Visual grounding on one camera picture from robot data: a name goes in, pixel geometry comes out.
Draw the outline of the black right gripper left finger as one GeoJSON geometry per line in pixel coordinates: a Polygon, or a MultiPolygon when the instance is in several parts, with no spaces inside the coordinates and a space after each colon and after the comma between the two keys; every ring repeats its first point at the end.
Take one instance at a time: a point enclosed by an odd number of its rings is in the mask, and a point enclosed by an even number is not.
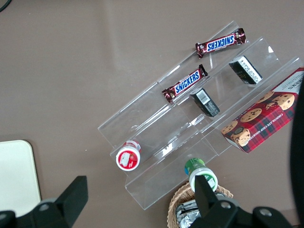
{"type": "Polygon", "coordinates": [[[17,218],[18,228],[71,228],[88,201],[87,177],[77,176],[55,201],[17,218]]]}

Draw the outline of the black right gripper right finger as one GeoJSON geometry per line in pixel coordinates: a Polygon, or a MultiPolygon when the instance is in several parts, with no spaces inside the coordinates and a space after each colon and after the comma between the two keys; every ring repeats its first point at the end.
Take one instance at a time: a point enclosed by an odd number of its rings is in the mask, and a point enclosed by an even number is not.
{"type": "Polygon", "coordinates": [[[204,176],[195,177],[195,201],[200,217],[192,223],[192,228],[252,227],[252,215],[228,200],[219,200],[204,176]]]}

